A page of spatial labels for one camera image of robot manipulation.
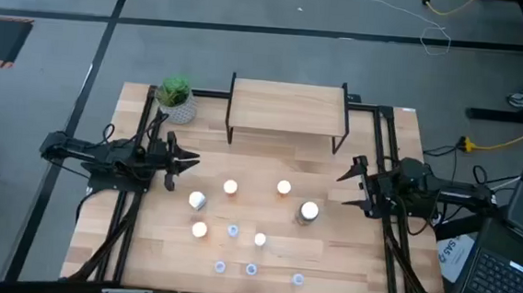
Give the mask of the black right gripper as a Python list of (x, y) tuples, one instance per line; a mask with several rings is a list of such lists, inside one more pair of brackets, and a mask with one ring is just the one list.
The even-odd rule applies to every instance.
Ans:
[(392, 200), (396, 194), (395, 187), (400, 175), (400, 162), (393, 161), (391, 170), (383, 170), (377, 174), (367, 175), (366, 156), (354, 158), (354, 165), (344, 173), (339, 181), (349, 180), (359, 176), (362, 181), (361, 188), (366, 196), (364, 200), (352, 200), (343, 202), (344, 205), (356, 205), (363, 210), (366, 217), (383, 218), (393, 215), (396, 203)]

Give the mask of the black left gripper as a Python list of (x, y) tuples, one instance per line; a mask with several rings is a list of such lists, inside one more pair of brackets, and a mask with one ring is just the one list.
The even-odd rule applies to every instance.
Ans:
[(152, 159), (155, 169), (166, 172), (164, 186), (167, 191), (175, 190), (175, 182), (173, 180), (175, 176), (181, 175), (185, 170), (199, 163), (199, 160), (196, 158), (200, 157), (200, 155), (179, 147), (176, 137), (173, 131), (169, 131), (166, 141), (161, 137), (156, 137), (149, 149), (150, 154), (153, 155)]

